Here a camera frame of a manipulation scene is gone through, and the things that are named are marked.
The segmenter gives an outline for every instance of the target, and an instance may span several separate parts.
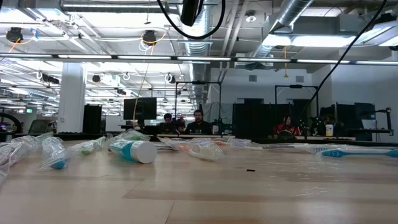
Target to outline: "black monitor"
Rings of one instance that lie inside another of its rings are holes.
[[[134,107],[137,99],[126,99],[124,100],[124,111],[123,119],[133,119]],[[151,98],[138,98],[136,107],[136,119],[156,119],[156,97]]]

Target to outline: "wire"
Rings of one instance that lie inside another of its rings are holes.
[[[363,29],[361,30],[361,32],[359,32],[359,34],[354,38],[354,40],[349,44],[349,46],[347,47],[347,49],[344,51],[343,55],[340,57],[340,59],[337,61],[337,63],[335,64],[335,66],[330,70],[330,72],[326,75],[326,77],[322,80],[321,84],[319,84],[317,90],[315,91],[315,93],[313,94],[313,96],[311,97],[311,100],[309,100],[307,102],[307,104],[304,106],[303,110],[300,112],[300,115],[298,116],[299,119],[301,119],[304,111],[307,111],[307,107],[309,106],[309,104],[313,101],[313,99],[318,95],[320,89],[322,88],[323,84],[326,82],[326,80],[330,77],[330,75],[336,70],[337,66],[340,64],[340,62],[344,59],[344,57],[347,55],[347,53],[349,52],[349,50],[352,48],[352,46],[355,44],[355,42],[361,37],[361,35],[363,33],[366,32],[366,30],[372,25],[372,23],[376,20],[376,18],[380,15],[381,11],[384,9],[384,6],[386,6],[387,0],[383,0],[383,2],[380,5],[379,10],[377,10],[377,12],[375,13],[375,15],[373,16],[373,18],[368,22],[368,24],[366,24],[365,27],[363,27]]]
[[[192,36],[192,35],[188,35],[188,34],[184,33],[184,31],[180,30],[180,29],[174,24],[174,22],[171,20],[171,18],[169,17],[169,15],[167,14],[166,10],[165,10],[164,7],[163,7],[162,1],[161,1],[161,0],[156,0],[156,1],[157,1],[157,3],[159,4],[160,9],[162,10],[164,16],[166,17],[166,19],[168,20],[168,22],[170,23],[170,25],[171,25],[178,33],[180,33],[181,35],[183,35],[184,37],[189,38],[189,39],[193,39],[193,40],[202,40],[202,39],[205,39],[205,38],[207,38],[207,37],[213,35],[213,34],[220,28],[221,24],[223,23],[224,14],[225,14],[225,2],[226,2],[226,0],[221,0],[221,15],[220,15],[220,19],[219,19],[219,21],[218,21],[218,23],[217,23],[217,26],[216,26],[212,31],[210,31],[209,33],[207,33],[207,34],[205,34],[205,35],[201,35],[201,36],[199,36],[199,37],[197,37],[197,36]]]
[[[153,45],[153,47],[152,47],[152,50],[150,52],[151,55],[154,53],[154,49],[155,49],[155,45]],[[148,63],[147,69],[145,71],[145,75],[142,78],[141,86],[139,87],[139,91],[138,91],[137,98],[136,98],[136,104],[134,105],[134,113],[132,114],[132,120],[133,120],[132,125],[133,125],[133,127],[135,127],[134,121],[136,120],[136,109],[137,109],[137,102],[138,102],[139,94],[141,93],[142,87],[144,86],[145,78],[146,78],[146,76],[148,74],[149,64],[150,63]]]
[[[13,43],[13,42],[11,42],[11,41],[9,41],[9,40],[7,40],[7,41],[10,42],[10,43],[12,43],[12,44],[16,44],[16,45],[24,45],[24,44],[28,44],[28,43],[29,43],[30,41],[32,41],[34,38],[35,38],[35,33],[33,33],[33,37],[30,38],[30,40],[28,40],[27,42],[24,42],[24,43],[18,43],[18,41],[20,41],[21,38],[18,38],[18,40],[17,40],[15,43]]]
[[[11,53],[12,50],[14,50],[14,47],[17,45],[18,41],[20,41],[21,38],[18,38],[17,41],[15,41],[15,43],[13,43],[14,45],[11,47],[11,49],[8,51],[8,53]]]
[[[145,44],[154,44],[154,43],[157,43],[157,42],[163,40],[164,36],[166,36],[166,33],[167,33],[167,31],[164,32],[162,38],[160,38],[159,40],[155,40],[155,41],[145,41],[145,40],[142,38],[143,34],[141,35],[141,39],[142,39],[142,41],[143,41]]]

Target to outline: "black frame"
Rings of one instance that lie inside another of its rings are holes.
[[[319,117],[319,99],[318,99],[318,86],[303,86],[303,85],[276,85],[275,86],[275,105],[278,105],[278,87],[284,87],[284,88],[314,88],[317,94],[317,117]]]
[[[219,100],[218,100],[218,121],[221,121],[221,82],[203,82],[203,81],[194,81],[194,82],[175,82],[175,104],[174,104],[174,117],[177,119],[177,93],[178,93],[178,84],[180,83],[190,83],[192,85],[206,85],[206,84],[217,84],[220,87],[220,93],[219,93]]]

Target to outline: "desk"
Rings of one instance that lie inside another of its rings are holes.
[[[158,134],[161,138],[235,138],[235,136],[212,135],[212,134]]]
[[[132,164],[105,151],[46,172],[33,154],[11,167],[0,222],[398,223],[394,159],[221,148],[216,162],[165,151],[153,164]]]

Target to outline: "fluorescent light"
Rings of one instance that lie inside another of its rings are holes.
[[[137,4],[64,4],[63,7],[107,7],[107,8],[143,8],[143,9],[147,9],[147,8],[159,8],[158,6],[148,6],[148,5],[137,5]]]
[[[58,55],[60,58],[111,59],[110,55]]]
[[[380,47],[395,47],[396,45],[398,45],[398,36],[385,41],[384,43],[380,44],[379,46]]]
[[[289,63],[291,59],[282,58],[238,58],[239,62],[279,62],[279,63]]]
[[[21,90],[20,88],[9,88],[13,93],[28,95],[29,93],[25,90]]]
[[[356,65],[398,65],[398,62],[388,62],[388,61],[357,61]]]
[[[200,61],[224,61],[231,60],[229,57],[177,57],[177,60],[200,60]]]
[[[352,41],[353,37],[337,35],[297,35],[292,41],[297,47],[344,47]]]
[[[8,83],[8,84],[11,84],[11,85],[16,85],[16,83],[14,83],[13,81],[5,80],[5,79],[0,79],[0,82]]]
[[[46,105],[50,105],[50,106],[58,106],[55,103],[49,103],[49,102],[45,102]]]
[[[373,30],[369,30],[361,35],[361,37],[355,43],[366,43],[369,40],[383,34],[387,30],[391,29],[392,27],[385,27],[385,28],[374,28]]]
[[[25,106],[3,106],[7,109],[25,109]]]
[[[297,59],[297,63],[325,63],[325,64],[336,64],[337,60],[310,60],[310,59]],[[349,61],[342,60],[340,63],[348,64]]]
[[[292,41],[290,37],[270,34],[262,41],[262,44],[266,46],[289,46]]]
[[[46,55],[46,54],[0,54],[0,57],[52,58],[52,55]]]
[[[134,60],[171,60],[171,57],[167,56],[152,56],[152,55],[143,55],[143,56],[130,56],[130,55],[120,55],[118,59],[134,59]]]

